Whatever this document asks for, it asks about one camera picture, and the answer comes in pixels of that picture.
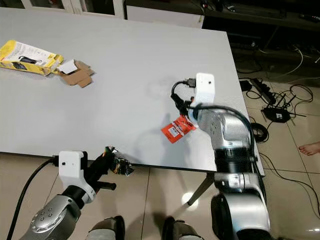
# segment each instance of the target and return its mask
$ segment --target red tag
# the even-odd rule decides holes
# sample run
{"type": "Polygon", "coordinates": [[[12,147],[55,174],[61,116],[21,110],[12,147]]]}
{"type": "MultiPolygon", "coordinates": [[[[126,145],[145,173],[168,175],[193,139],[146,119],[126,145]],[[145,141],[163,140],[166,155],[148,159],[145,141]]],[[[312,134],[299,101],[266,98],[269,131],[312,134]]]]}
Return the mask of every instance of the red tag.
{"type": "Polygon", "coordinates": [[[191,130],[197,129],[184,115],[161,129],[163,134],[174,144],[191,130]]]}

